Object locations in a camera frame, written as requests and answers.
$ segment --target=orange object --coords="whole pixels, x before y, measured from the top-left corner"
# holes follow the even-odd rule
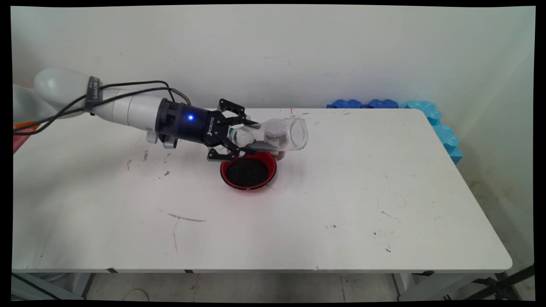
[[[27,121],[27,122],[24,122],[24,123],[18,123],[17,125],[15,125],[15,128],[19,128],[19,127],[28,125],[28,124],[30,124],[30,123],[33,123],[33,121]],[[28,129],[32,129],[32,131],[34,131],[34,130],[38,129],[39,126],[40,126],[40,125],[35,125],[35,126],[32,126],[32,127],[28,128]]]
[[[30,123],[33,123],[33,121],[17,124],[13,128],[19,128],[19,127],[28,125]],[[30,128],[23,129],[20,132],[31,132],[31,131],[34,131],[34,130],[38,129],[39,126],[40,126],[40,124],[32,126]],[[15,154],[15,152],[23,145],[24,142],[26,142],[26,140],[29,137],[30,137],[30,135],[14,135],[13,136],[13,154]]]

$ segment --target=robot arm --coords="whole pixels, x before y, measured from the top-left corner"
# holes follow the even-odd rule
[[[210,148],[209,161],[233,160],[241,151],[256,153],[250,148],[237,147],[227,137],[230,126],[257,124],[247,118],[245,108],[240,105],[220,99],[217,110],[208,111],[153,95],[130,95],[128,90],[100,88],[98,79],[73,70],[42,70],[34,80],[34,90],[13,86],[14,122],[55,116],[75,97],[87,92],[86,98],[67,109],[71,114],[59,118],[81,115],[84,112],[76,110],[85,109],[104,120],[146,131],[148,142],[160,140],[168,149],[176,148],[178,139],[204,144]],[[126,97],[115,99],[120,95]],[[90,97],[95,103],[86,104]],[[112,101],[97,104],[108,99]],[[222,114],[224,111],[231,111],[236,116],[226,118]],[[218,153],[213,148],[218,145],[223,145],[229,152]]]

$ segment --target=black metal frame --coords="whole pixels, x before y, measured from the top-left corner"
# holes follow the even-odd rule
[[[527,267],[517,273],[514,273],[503,280],[496,281],[493,278],[489,277],[487,279],[477,279],[474,280],[475,284],[486,285],[487,288],[474,293],[473,295],[465,298],[466,299],[484,299],[491,295],[495,296],[495,299],[508,299],[508,300],[519,300],[518,295],[513,291],[512,286],[526,280],[527,278],[535,275],[535,264]]]

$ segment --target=white table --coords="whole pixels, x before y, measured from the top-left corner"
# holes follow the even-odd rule
[[[226,185],[204,145],[166,150],[94,116],[30,137],[13,157],[12,271],[402,273],[403,300],[433,295],[409,273],[436,272],[437,296],[512,266],[421,111],[246,112],[309,131],[254,191]]]

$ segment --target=blue foam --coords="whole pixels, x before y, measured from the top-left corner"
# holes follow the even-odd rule
[[[457,164],[462,159],[462,152],[459,150],[458,147],[455,147],[455,149],[453,149],[453,151],[449,153],[449,156],[451,157],[453,163]]]
[[[398,103],[390,99],[374,99],[368,103],[372,109],[398,109]]]
[[[459,145],[459,138],[453,135],[453,130],[448,126],[438,121],[438,124],[432,127],[436,135],[440,138],[440,141],[446,148],[447,152],[452,152],[457,145]]]
[[[433,126],[437,124],[440,117],[442,117],[442,113],[436,111],[436,105],[430,101],[408,101],[406,108],[423,111],[426,118],[429,120],[429,123]]]
[[[360,109],[362,103],[360,101],[351,99],[349,101],[344,101],[343,99],[338,99],[334,101],[333,104],[327,104],[327,109]]]

